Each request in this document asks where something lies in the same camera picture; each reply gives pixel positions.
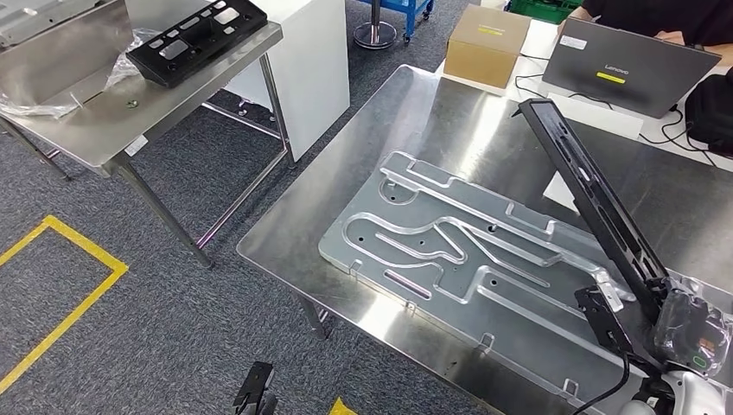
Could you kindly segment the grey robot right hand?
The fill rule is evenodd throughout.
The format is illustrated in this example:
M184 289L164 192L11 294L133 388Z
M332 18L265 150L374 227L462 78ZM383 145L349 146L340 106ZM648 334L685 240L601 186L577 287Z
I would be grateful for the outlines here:
M718 375L732 343L732 315L683 281L663 279L666 295L650 333L651 355L704 377Z

